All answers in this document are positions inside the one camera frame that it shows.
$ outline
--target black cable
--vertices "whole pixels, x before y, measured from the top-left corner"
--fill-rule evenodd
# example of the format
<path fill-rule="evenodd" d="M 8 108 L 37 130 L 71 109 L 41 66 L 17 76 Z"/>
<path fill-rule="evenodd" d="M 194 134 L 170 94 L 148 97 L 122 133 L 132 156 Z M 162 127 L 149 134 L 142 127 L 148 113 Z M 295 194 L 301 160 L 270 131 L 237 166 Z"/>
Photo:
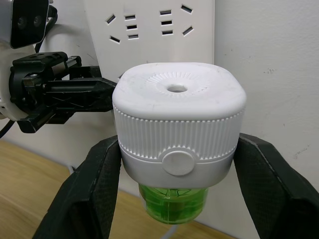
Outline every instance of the black cable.
<path fill-rule="evenodd" d="M 8 131 L 11 129 L 12 125 L 14 124 L 14 121 L 9 120 L 9 122 L 3 127 L 3 129 L 0 131 L 0 138 L 2 138 Z"/>
<path fill-rule="evenodd" d="M 58 20 L 58 10 L 50 5 L 49 6 L 49 11 L 48 11 L 48 18 L 51 18 L 50 21 L 48 22 L 48 24 L 46 25 L 45 28 L 45 33 L 44 33 L 44 38 L 47 36 L 48 32 L 53 28 L 53 26 L 55 25 L 56 21 Z M 35 45 L 35 52 L 38 53 L 40 51 L 41 45 L 44 41 L 44 38 L 41 42 L 39 42 L 38 44 Z"/>

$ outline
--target vent hole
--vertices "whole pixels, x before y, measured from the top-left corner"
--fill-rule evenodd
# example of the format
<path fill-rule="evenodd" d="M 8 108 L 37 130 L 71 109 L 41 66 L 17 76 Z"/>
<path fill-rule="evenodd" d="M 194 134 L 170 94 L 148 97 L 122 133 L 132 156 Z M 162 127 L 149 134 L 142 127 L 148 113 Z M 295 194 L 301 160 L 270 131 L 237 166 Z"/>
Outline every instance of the vent hole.
<path fill-rule="evenodd" d="M 137 25 L 131 25 L 131 26 L 126 26 L 127 30 L 134 30 L 134 29 L 138 29 Z"/>
<path fill-rule="evenodd" d="M 162 31 L 163 36 L 165 35 L 173 35 L 173 30 L 169 30 L 169 31 Z"/>
<path fill-rule="evenodd" d="M 110 16 L 110 17 L 106 20 L 106 23 L 107 23 L 107 24 L 110 24 L 114 19 L 115 19 L 115 15 L 113 14 L 112 16 Z"/>
<path fill-rule="evenodd" d="M 134 20 L 134 19 L 136 19 L 135 14 L 134 15 L 125 16 L 125 20 Z"/>
<path fill-rule="evenodd" d="M 167 88 L 167 90 L 173 93 L 182 93 L 187 91 L 187 88 L 183 85 L 171 85 Z"/>
<path fill-rule="evenodd" d="M 139 35 L 138 34 L 134 34 L 134 35 L 129 35 L 128 37 L 129 37 L 129 39 L 138 39 Z"/>
<path fill-rule="evenodd" d="M 171 14 L 171 10 L 160 11 L 159 13 L 160 13 L 161 16 L 170 15 Z"/>
<path fill-rule="evenodd" d="M 173 24 L 173 21 L 172 21 L 172 20 L 170 20 L 170 21 L 162 21 L 162 22 L 161 22 L 161 25 L 162 25 L 162 26 L 172 25 L 172 24 Z"/>
<path fill-rule="evenodd" d="M 118 44 L 120 44 L 120 42 L 121 42 L 120 39 L 117 39 L 117 38 L 115 38 L 115 37 L 113 37 L 113 36 L 110 36 L 110 40 L 113 41 L 113 42 L 116 42 L 116 43 L 118 43 Z"/>
<path fill-rule="evenodd" d="M 191 8 L 185 6 L 185 5 L 182 5 L 181 9 L 184 10 L 184 11 L 187 11 L 188 13 L 191 13 L 193 11 L 193 9 L 191 9 Z"/>
<path fill-rule="evenodd" d="M 184 36 L 186 36 L 187 34 L 189 34 L 191 31 L 193 31 L 194 30 L 194 28 L 191 26 L 190 28 L 188 28 L 187 30 L 185 30 L 184 32 L 183 32 L 183 35 Z"/>

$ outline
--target electrical outlet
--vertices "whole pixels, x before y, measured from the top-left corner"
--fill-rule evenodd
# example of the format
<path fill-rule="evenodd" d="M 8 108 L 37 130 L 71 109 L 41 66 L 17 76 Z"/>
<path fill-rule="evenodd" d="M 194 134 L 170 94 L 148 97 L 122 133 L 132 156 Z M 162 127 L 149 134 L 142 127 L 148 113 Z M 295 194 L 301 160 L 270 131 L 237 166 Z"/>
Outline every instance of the electrical outlet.
<path fill-rule="evenodd" d="M 103 77 L 153 62 L 214 63 L 214 0 L 84 0 Z"/>

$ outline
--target transparent bottle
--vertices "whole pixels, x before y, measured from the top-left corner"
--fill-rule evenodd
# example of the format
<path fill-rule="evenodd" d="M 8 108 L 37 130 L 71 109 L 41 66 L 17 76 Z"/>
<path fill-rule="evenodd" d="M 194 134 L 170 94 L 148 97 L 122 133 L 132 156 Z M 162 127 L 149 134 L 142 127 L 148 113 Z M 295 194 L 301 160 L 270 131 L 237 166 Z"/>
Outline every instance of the transparent bottle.
<path fill-rule="evenodd" d="M 203 210 L 207 188 L 165 189 L 139 185 L 147 213 L 164 224 L 183 224 L 194 220 Z"/>

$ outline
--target wooden table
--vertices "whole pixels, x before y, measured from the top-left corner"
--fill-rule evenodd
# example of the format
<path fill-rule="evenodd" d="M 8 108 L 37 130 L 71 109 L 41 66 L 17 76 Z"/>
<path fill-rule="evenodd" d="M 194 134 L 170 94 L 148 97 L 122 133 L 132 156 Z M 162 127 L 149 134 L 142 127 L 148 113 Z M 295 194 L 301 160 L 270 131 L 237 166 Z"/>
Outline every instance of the wooden table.
<path fill-rule="evenodd" d="M 32 238 L 68 176 L 65 166 L 0 140 L 0 239 Z M 169 227 L 148 216 L 139 198 L 119 192 L 110 239 L 160 239 Z M 192 222 L 172 239 L 232 237 Z"/>

